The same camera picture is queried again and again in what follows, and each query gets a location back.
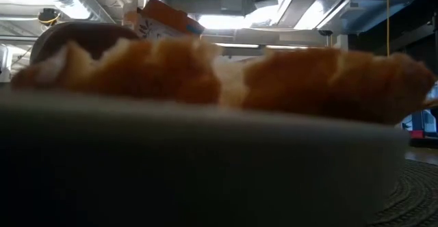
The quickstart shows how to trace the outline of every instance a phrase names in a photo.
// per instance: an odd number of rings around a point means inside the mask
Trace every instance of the orange carton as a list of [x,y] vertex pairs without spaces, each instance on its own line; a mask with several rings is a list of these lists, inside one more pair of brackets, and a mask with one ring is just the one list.
[[124,11],[123,25],[130,26],[141,38],[199,36],[204,31],[204,27],[185,12],[158,0],[149,0],[143,10],[138,9],[137,1],[134,1]]

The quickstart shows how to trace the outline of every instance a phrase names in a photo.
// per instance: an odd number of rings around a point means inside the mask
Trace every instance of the golden brown crust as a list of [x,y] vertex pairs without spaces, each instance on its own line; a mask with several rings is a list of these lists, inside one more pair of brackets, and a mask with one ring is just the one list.
[[338,49],[272,51],[245,64],[215,64],[220,49],[196,38],[119,40],[99,61],[74,42],[19,72],[13,88],[216,104],[381,124],[436,105],[424,102],[436,77],[396,53]]
[[422,108],[436,78],[403,54],[309,49],[274,53],[245,81],[244,108],[396,124]]
[[[153,98],[182,103],[217,103],[220,83],[211,68],[216,45],[195,39],[119,40],[99,62],[75,43],[12,80],[13,88],[58,88],[72,92]],[[43,76],[57,65],[55,76]]]

